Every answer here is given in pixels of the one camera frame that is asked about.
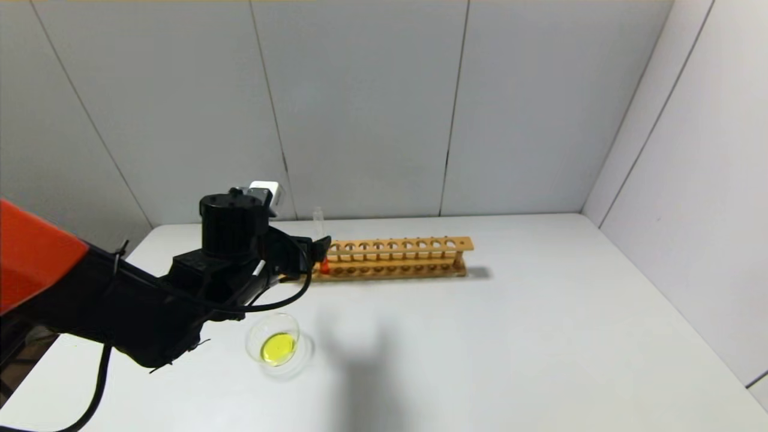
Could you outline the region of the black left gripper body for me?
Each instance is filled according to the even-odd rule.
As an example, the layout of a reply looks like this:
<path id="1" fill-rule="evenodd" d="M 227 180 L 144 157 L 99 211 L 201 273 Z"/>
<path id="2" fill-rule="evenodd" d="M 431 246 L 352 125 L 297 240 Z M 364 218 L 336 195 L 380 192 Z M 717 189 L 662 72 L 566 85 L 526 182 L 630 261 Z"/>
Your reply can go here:
<path id="1" fill-rule="evenodd" d="M 293 236 L 268 237 L 268 268 L 282 277 L 302 277 L 307 272 L 304 255 L 308 252 L 309 238 Z"/>

